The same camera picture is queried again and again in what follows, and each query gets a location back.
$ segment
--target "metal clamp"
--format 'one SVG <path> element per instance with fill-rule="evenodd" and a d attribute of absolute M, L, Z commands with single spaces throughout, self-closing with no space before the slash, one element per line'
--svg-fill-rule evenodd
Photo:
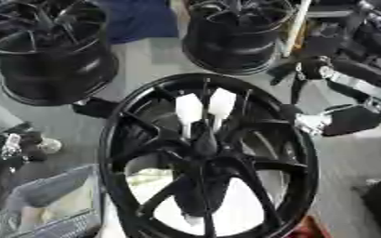
<path fill-rule="evenodd" d="M 297 114 L 295 126 L 312 137 L 320 136 L 326 126 L 332 123 L 332 116 L 327 114 Z"/>

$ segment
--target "shoe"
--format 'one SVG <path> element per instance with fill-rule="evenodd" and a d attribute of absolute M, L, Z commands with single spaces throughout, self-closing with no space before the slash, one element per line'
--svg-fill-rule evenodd
<path fill-rule="evenodd" d="M 63 147 L 60 141 L 51 138 L 43 138 L 42 143 L 37 146 L 45 154 L 54 154 L 60 152 Z"/>

